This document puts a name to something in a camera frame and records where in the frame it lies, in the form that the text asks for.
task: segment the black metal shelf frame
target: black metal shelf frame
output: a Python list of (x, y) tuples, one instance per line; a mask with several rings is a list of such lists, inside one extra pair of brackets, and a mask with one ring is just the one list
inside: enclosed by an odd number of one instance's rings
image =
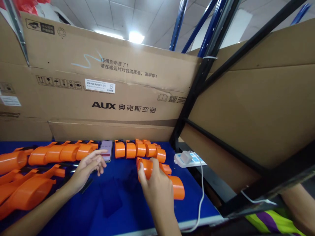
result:
[[(267, 22), (207, 79), (220, 45), (240, 4), (240, 0), (228, 0), (225, 2), (224, 10), (220, 16), (217, 27), (207, 45), (205, 57), (202, 59), (186, 102), (170, 138), (172, 147), (176, 152), (179, 152), (178, 138), (185, 124), (188, 124), (260, 174), (261, 178), (243, 191), (252, 200), (273, 198), (280, 190), (290, 187), (295, 183), (301, 182), (310, 175), (313, 175), (315, 173), (315, 158), (313, 158), (315, 155), (315, 141), (308, 144), (276, 168), (268, 170), (231, 147), (229, 144), (204, 130), (202, 127), (189, 120), (188, 117), (201, 93), (206, 91), (214, 82), (220, 79), (225, 72), (227, 72), (252, 48), (259, 44), (275, 27), (298, 9), (298, 7), (305, 1), (306, 0), (291, 0), (288, 2), (269, 22)], [(242, 193), (239, 193), (233, 198), (228, 198), (228, 201), (224, 201), (218, 210), (223, 217), (235, 218), (244, 215), (244, 212), (247, 214), (257, 212), (257, 205), (251, 203)]]

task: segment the hand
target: hand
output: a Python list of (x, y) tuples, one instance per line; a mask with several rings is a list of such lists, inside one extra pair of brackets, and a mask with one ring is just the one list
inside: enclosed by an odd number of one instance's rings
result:
[(166, 214), (169, 210), (174, 213), (174, 194), (172, 181), (159, 167), (156, 158), (151, 158), (153, 170), (149, 180), (144, 174), (143, 164), (140, 163), (138, 171), (144, 197), (148, 203), (153, 217)]
[(101, 176), (101, 174), (104, 173), (104, 168), (107, 165), (104, 158), (100, 154), (105, 152), (107, 152), (107, 150), (95, 150), (80, 161), (79, 166), (75, 170), (73, 176), (65, 184), (67, 189), (72, 191), (73, 195), (83, 188), (90, 174), (94, 170), (97, 170), (97, 176)]

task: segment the orange plastic part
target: orange plastic part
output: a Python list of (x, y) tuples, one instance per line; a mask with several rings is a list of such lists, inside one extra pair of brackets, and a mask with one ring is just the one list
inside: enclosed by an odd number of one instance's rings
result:
[(156, 143), (153, 143), (153, 144), (156, 146), (156, 148), (161, 149), (161, 145), (156, 144)]
[(13, 181), (11, 183), (7, 183), (0, 186), (0, 205), (9, 197), (11, 194), (25, 181), (30, 179), (34, 176), (34, 174), (37, 172), (37, 169), (33, 169), (30, 172), (28, 172), (26, 175), (24, 175), (19, 180)]
[(56, 142), (52, 142), (51, 144), (45, 146), (45, 147), (38, 147), (36, 148), (29, 157), (29, 165), (35, 166), (35, 165), (47, 165), (48, 162), (46, 160), (46, 154), (48, 150), (55, 145)]
[(56, 180), (51, 180), (53, 175), (64, 177), (65, 170), (54, 165), (43, 174), (38, 174), (18, 187), (15, 192), (0, 206), (0, 220), (7, 217), (15, 209), (32, 210), (40, 204), (50, 192)]
[(166, 160), (166, 152), (164, 149), (156, 148), (156, 154), (154, 156), (160, 163), (164, 163)]
[(11, 170), (8, 174), (0, 177), (0, 186), (10, 183), (11, 181), (18, 180), (22, 178), (23, 175), (20, 173), (19, 169)]
[(93, 144), (93, 140), (90, 140), (87, 144), (80, 144), (79, 150), (76, 154), (76, 159), (81, 161), (84, 157), (98, 148), (98, 144)]
[[(140, 169), (140, 163), (143, 163), (144, 174), (145, 177), (149, 180), (151, 178), (152, 170), (153, 170), (153, 162), (150, 160), (145, 160), (140, 157), (137, 158), (136, 165), (137, 170)], [(166, 174), (166, 176), (172, 181), (173, 183), (173, 190), (174, 190), (174, 199), (175, 200), (183, 200), (185, 198), (185, 189), (183, 182), (177, 176), (171, 176), (168, 174), (167, 166), (159, 163), (160, 169)]]
[(76, 161), (76, 154), (80, 148), (80, 143), (82, 140), (77, 141), (75, 144), (68, 144), (66, 145), (61, 153), (60, 153), (60, 160), (62, 162), (74, 162)]
[(126, 158), (136, 158), (136, 145), (126, 140)]
[(118, 143), (118, 140), (115, 140), (115, 158), (125, 157), (125, 154), (125, 144), (123, 142)]
[(65, 141), (61, 145), (53, 145), (46, 154), (46, 161), (48, 163), (61, 162), (60, 153), (68, 143), (70, 143), (70, 141)]
[(144, 157), (145, 152), (146, 152), (145, 144), (139, 139), (136, 139), (135, 143), (136, 143), (136, 157)]
[(146, 139), (143, 139), (142, 142), (143, 142), (144, 144), (151, 144), (150, 141), (149, 141), (149, 140), (146, 140)]
[(17, 148), (11, 153), (0, 155), (0, 175), (6, 174), (14, 169), (20, 169), (27, 164), (27, 156), (33, 149), (22, 150)]
[(145, 156), (146, 157), (154, 157), (157, 153), (157, 148), (154, 144), (146, 144), (145, 145)]

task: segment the metal rack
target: metal rack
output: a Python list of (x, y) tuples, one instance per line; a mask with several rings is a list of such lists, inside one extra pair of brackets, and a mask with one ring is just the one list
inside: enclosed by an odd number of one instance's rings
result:
[[(277, 193), (281, 189), (290, 187), (303, 181), (309, 176), (314, 175), (315, 159), (313, 157), (315, 155), (315, 141), (309, 143), (306, 147), (295, 153), (279, 166), (269, 170), (254, 162), (252, 159), (224, 141), (220, 140), (218, 137), (209, 133), (202, 127), (198, 126), (189, 120), (188, 117), (198, 96), (201, 93), (207, 90), (215, 81), (220, 79), (226, 71), (228, 71), (252, 48), (259, 44), (275, 27), (277, 27), (284, 19), (286, 19), (296, 9), (298, 9), (305, 1), (306, 0), (291, 0), (289, 3), (287, 3), (269, 22), (267, 22), (236, 53), (234, 53), (225, 63), (223, 63), (223, 65), (221, 65), (209, 78), (207, 78), (207, 76), (213, 62), (216, 59), (216, 55), (230, 26), (230, 23), (233, 20), (233, 16), (238, 9), (240, 0), (212, 0), (183, 50), (183, 53), (187, 51), (190, 44), (194, 40), (194, 37), (200, 30), (202, 24), (205, 22), (205, 19), (208, 17), (210, 11), (218, 2), (198, 54), (199, 57), (202, 57), (202, 62), (191, 85), (186, 102), (170, 138), (170, 143), (176, 152), (180, 152), (178, 138), (185, 124), (190, 125), (205, 137), (212, 140), (225, 151), (261, 175), (261, 178), (258, 181), (243, 191), (252, 200), (274, 198), (278, 195)], [(298, 23), (308, 9), (309, 6), (305, 5), (298, 13), (292, 24)], [(242, 193), (236, 194), (208, 166), (204, 166), (203, 171), (206, 173), (205, 180), (207, 180), (209, 185), (221, 200), (222, 205), (218, 208), (218, 210), (223, 217), (235, 218), (241, 215), (251, 214), (257, 211), (273, 208), (272, 205), (268, 204), (254, 204), (250, 202)]]

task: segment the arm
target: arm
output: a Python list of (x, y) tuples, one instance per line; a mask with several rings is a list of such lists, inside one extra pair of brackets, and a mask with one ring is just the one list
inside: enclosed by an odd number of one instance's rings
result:
[(160, 170), (158, 160), (155, 158), (150, 160), (153, 162), (150, 179), (146, 179), (142, 163), (140, 163), (138, 175), (157, 234), (161, 236), (181, 235), (174, 212), (173, 184)]
[(298, 184), (281, 194), (295, 218), (296, 227), (306, 235), (315, 235), (315, 200)]
[(96, 150), (82, 159), (71, 179), (61, 189), (3, 231), (1, 236), (37, 235), (59, 209), (83, 188), (94, 170), (98, 171), (98, 176), (104, 173), (106, 163), (100, 155), (104, 152), (107, 150)]

